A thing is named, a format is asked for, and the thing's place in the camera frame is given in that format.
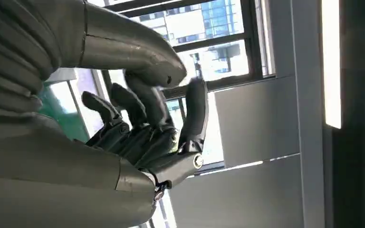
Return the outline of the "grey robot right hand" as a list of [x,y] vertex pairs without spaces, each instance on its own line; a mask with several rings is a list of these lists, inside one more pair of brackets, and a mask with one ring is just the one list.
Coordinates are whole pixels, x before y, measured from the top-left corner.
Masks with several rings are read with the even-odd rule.
[[[83,92],[103,127],[71,140],[38,94],[59,68],[122,69],[111,100]],[[177,133],[163,95],[187,70],[145,25],[85,0],[0,0],[0,228],[129,228],[203,165],[208,91],[190,80]]]

